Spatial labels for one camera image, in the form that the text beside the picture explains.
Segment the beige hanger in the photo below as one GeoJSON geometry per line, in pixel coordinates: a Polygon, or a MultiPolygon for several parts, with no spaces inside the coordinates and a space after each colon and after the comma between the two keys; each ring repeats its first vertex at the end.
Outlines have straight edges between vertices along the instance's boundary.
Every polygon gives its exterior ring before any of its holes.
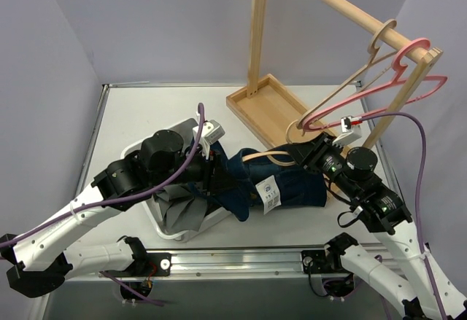
{"type": "MultiPolygon", "coordinates": [[[[298,129],[298,120],[292,121],[286,131],[285,131],[285,140],[286,144],[292,144],[292,139],[290,137],[290,132],[292,128],[295,127],[298,129]]],[[[276,156],[290,156],[286,151],[279,151],[279,150],[269,150],[266,152],[256,152],[251,155],[245,155],[242,157],[242,162],[247,163],[252,160],[256,160],[262,157],[265,157],[270,163],[273,163],[275,165],[278,165],[279,167],[292,167],[294,165],[297,165],[297,162],[295,160],[290,160],[290,161],[281,161],[276,159],[276,156]]]]}
{"type": "Polygon", "coordinates": [[[330,94],[328,94],[323,100],[318,104],[313,106],[311,109],[304,112],[304,114],[296,121],[296,127],[298,129],[303,128],[303,121],[311,115],[313,112],[316,112],[321,106],[324,106],[328,101],[333,97],[339,94],[349,83],[355,81],[363,72],[370,69],[372,66],[377,65],[378,63],[392,57],[396,54],[396,51],[392,51],[385,55],[379,55],[380,46],[377,46],[378,40],[382,37],[382,34],[385,33],[389,28],[394,29],[397,26],[396,19],[389,19],[382,24],[382,26],[377,30],[377,32],[372,36],[368,48],[368,60],[364,63],[358,70],[353,72],[348,78],[346,78],[336,89],[334,89],[330,94]]]}

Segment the grey pleated skirt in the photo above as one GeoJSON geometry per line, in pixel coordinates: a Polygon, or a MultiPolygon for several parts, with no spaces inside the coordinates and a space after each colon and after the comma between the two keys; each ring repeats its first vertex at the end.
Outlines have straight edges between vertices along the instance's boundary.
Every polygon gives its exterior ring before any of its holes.
{"type": "Polygon", "coordinates": [[[185,185],[168,185],[153,195],[168,233],[198,232],[209,208],[207,200],[194,195],[185,185]]]}

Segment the dark blue denim skirt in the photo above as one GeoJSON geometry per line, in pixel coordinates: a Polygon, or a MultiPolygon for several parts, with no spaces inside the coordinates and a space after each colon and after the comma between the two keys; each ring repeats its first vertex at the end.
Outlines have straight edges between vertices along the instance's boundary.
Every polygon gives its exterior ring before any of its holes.
{"type": "Polygon", "coordinates": [[[327,189],[322,174],[312,174],[297,165],[283,167],[267,157],[242,160],[257,152],[242,148],[233,157],[221,159],[223,170],[235,179],[235,187],[208,197],[209,203],[223,207],[240,222],[249,218],[253,206],[262,208],[265,214],[277,207],[325,206],[327,189]]]}

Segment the beige hanger front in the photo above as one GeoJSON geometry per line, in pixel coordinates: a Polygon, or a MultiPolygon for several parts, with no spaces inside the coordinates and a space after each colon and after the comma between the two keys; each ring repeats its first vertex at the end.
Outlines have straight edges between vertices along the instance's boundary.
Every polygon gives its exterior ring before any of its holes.
{"type": "Polygon", "coordinates": [[[380,46],[377,46],[378,40],[382,37],[382,34],[385,33],[389,28],[394,29],[397,26],[396,19],[389,19],[382,24],[382,26],[377,30],[377,32],[372,36],[368,48],[368,60],[364,63],[358,70],[353,72],[348,78],[346,78],[336,89],[334,89],[330,94],[328,94],[323,100],[318,104],[313,106],[311,109],[304,112],[304,114],[296,121],[296,127],[298,129],[303,128],[303,121],[311,115],[313,112],[316,112],[321,106],[324,106],[328,101],[333,97],[339,94],[349,83],[355,81],[363,72],[370,69],[372,66],[377,65],[378,63],[392,57],[396,54],[396,51],[392,51],[385,55],[379,55],[380,46]]]}

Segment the pink plastic hanger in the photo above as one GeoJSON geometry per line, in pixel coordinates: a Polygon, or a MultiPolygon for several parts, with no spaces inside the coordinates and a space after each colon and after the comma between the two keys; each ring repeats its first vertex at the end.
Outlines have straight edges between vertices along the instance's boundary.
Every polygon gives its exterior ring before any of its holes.
{"type": "MultiPolygon", "coordinates": [[[[379,75],[377,75],[371,82],[367,83],[367,85],[364,85],[359,92],[352,94],[350,97],[344,99],[343,101],[334,104],[332,106],[329,106],[326,109],[323,109],[321,111],[312,110],[307,111],[306,113],[303,114],[301,119],[296,121],[296,127],[297,129],[301,129],[304,133],[305,132],[311,132],[311,131],[317,131],[317,130],[325,130],[329,128],[334,128],[338,125],[340,125],[340,121],[328,123],[325,125],[314,125],[317,121],[321,120],[324,116],[330,114],[331,112],[334,112],[337,109],[340,109],[343,106],[346,106],[347,104],[350,104],[356,100],[360,100],[366,96],[382,92],[383,90],[386,90],[391,87],[396,87],[399,85],[405,85],[408,78],[403,79],[402,75],[404,74],[406,68],[408,67],[407,64],[402,63],[401,60],[403,57],[406,56],[406,54],[410,51],[413,50],[414,48],[425,48],[428,49],[431,45],[431,42],[426,39],[426,38],[419,38],[411,41],[408,45],[405,47],[401,48],[397,53],[393,52],[390,54],[386,54],[382,56],[378,61],[371,61],[369,64],[367,64],[367,67],[373,66],[375,63],[378,63],[380,61],[385,60],[386,58],[390,58],[394,55],[394,59],[392,60],[390,66],[388,66],[385,70],[383,70],[379,75]],[[386,71],[389,71],[389,69],[392,69],[394,71],[394,75],[392,79],[382,85],[375,86],[373,88],[369,88],[370,85],[372,85],[374,82],[376,82],[377,79],[379,79],[386,71]]],[[[415,98],[412,99],[407,99],[404,104],[411,104],[417,101],[420,101],[424,98],[428,98],[431,95],[433,95],[436,91],[438,91],[441,87],[444,86],[446,81],[448,80],[447,76],[443,75],[426,75],[421,79],[421,82],[438,82],[438,84],[435,86],[434,89],[430,90],[429,92],[419,95],[415,98]]],[[[374,114],[381,114],[383,112],[387,111],[387,106],[386,108],[381,108],[381,109],[375,109],[371,110],[370,112],[366,112],[365,114],[362,114],[360,116],[357,116],[355,119],[360,119],[361,117],[368,117],[374,114]]]]}

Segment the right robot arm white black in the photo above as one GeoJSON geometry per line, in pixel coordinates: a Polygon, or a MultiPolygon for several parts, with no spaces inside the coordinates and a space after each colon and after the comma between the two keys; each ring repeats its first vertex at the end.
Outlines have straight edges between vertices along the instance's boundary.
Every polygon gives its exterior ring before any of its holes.
{"type": "Polygon", "coordinates": [[[353,147],[342,156],[333,140],[321,133],[285,149],[299,166],[327,176],[348,197],[355,218],[385,246],[402,274],[372,257],[346,233],[328,242],[326,266],[353,273],[404,319],[465,319],[466,296],[446,277],[430,251],[419,246],[417,226],[406,204],[374,172],[376,154],[353,147]]]}

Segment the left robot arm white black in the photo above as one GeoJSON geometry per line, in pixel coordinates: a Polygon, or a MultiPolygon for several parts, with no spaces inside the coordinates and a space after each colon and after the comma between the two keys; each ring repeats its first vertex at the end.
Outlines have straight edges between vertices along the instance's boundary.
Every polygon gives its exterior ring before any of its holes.
{"type": "Polygon", "coordinates": [[[70,204],[40,226],[21,235],[1,237],[1,256],[10,264],[11,289],[36,298],[65,281],[95,272],[141,276],[152,265],[137,237],[77,248],[76,241],[138,203],[168,195],[182,212],[205,214],[221,207],[238,220],[254,203],[249,180],[236,172],[240,157],[227,158],[219,144],[190,143],[174,130],[160,130],[123,158],[110,163],[70,204]]]}

